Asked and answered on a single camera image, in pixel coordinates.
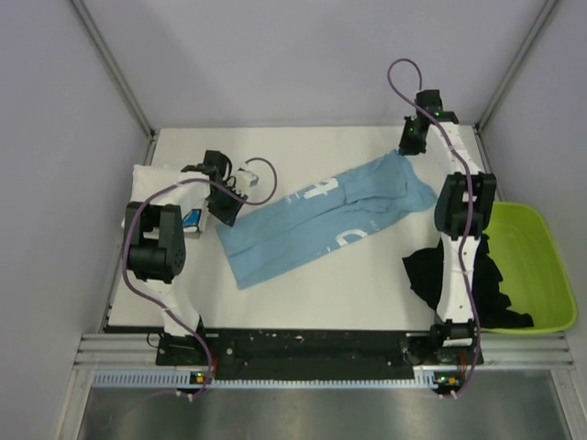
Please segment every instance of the white table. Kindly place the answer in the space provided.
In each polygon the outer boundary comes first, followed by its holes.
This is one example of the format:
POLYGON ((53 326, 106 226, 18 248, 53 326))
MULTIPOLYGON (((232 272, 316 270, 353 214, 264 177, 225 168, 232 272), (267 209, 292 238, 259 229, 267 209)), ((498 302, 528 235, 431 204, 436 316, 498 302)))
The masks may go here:
MULTIPOLYGON (((464 126, 461 132, 481 166, 472 128, 464 126)), ((153 164, 197 164, 207 149, 219 149, 235 165, 262 156, 279 173, 278 200, 396 149, 401 133, 399 126, 163 129, 153 164)), ((434 142, 440 141, 432 139, 428 150, 434 142)), ((439 193, 446 176, 435 155, 410 160, 419 178, 439 193)), ((250 200, 260 200, 269 193, 272 178, 264 164, 254 167, 260 184, 250 200)), ((244 206, 241 214, 251 209, 256 208, 244 206)), ((427 330, 433 312, 410 290, 402 257, 437 245, 433 212, 410 214, 378 234, 244 291, 237 288, 216 220, 210 218, 199 239, 187 240, 183 275, 207 327, 427 330)), ((157 306, 135 296, 121 279, 115 289, 109 325, 162 325, 157 306)))

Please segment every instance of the folded fabric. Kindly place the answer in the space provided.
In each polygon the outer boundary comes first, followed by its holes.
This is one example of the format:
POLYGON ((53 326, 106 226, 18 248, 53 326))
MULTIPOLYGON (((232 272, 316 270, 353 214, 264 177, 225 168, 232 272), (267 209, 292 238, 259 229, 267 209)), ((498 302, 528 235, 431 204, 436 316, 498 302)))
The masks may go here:
MULTIPOLYGON (((488 240, 489 237, 482 236, 473 266, 472 293, 481 325, 484 328, 533 327, 534 321, 528 313, 507 310, 512 302, 507 295, 499 292, 499 283, 504 278, 489 257, 488 240)), ((442 291, 442 241, 437 247, 420 249, 403 260, 405 271, 412 283, 412 290, 426 301, 431 309, 436 310, 442 291)))
POLYGON ((240 217, 217 233, 240 289, 425 211, 434 191, 395 151, 240 217))

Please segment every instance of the crumpled black fabric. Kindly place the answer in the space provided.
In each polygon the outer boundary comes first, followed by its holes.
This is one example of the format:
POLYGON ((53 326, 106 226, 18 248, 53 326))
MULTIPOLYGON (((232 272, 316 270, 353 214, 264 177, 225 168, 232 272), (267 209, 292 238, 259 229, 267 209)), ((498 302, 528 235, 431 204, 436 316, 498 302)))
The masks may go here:
MULTIPOLYGON (((495 262, 489 257, 489 237, 483 235, 475 255, 473 272, 473 299, 481 326, 484 328, 533 327, 534 321, 528 313, 507 310, 512 305, 507 295, 499 291, 504 280, 495 262)), ((444 252, 442 241, 437 247, 420 249, 410 257, 403 258, 412 290, 432 310, 436 310, 442 291, 442 269, 444 252)))

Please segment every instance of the gray wall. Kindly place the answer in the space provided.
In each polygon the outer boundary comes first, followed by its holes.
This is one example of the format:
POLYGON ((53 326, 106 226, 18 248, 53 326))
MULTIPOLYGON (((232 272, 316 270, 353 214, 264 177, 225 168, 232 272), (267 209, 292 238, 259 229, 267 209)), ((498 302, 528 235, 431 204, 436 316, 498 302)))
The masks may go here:
POLYGON ((50 438, 145 140, 63 0, 0 2, 0 436, 50 438))
POLYGON ((199 127, 399 123, 405 56, 476 122, 544 0, 86 3, 150 122, 199 127))
POLYGON ((569 332, 587 380, 587 2, 564 0, 485 136, 507 199, 535 206, 565 260, 580 319, 569 332))

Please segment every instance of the black garment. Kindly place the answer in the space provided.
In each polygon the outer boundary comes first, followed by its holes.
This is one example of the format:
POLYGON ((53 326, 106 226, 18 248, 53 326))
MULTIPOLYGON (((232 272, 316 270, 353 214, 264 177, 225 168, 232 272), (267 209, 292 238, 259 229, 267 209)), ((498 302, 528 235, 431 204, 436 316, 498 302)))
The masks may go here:
MULTIPOLYGON (((477 248, 472 285, 473 298, 482 327, 533 327, 534 321, 528 313, 520 314, 507 310, 512 303, 507 295, 499 292, 499 283, 504 278, 488 255, 488 240, 489 237, 483 235, 477 248)), ((420 249, 410 257, 403 258, 403 261, 412 283, 412 290, 426 301, 430 308, 436 310, 442 292, 442 240, 437 247, 420 249)))

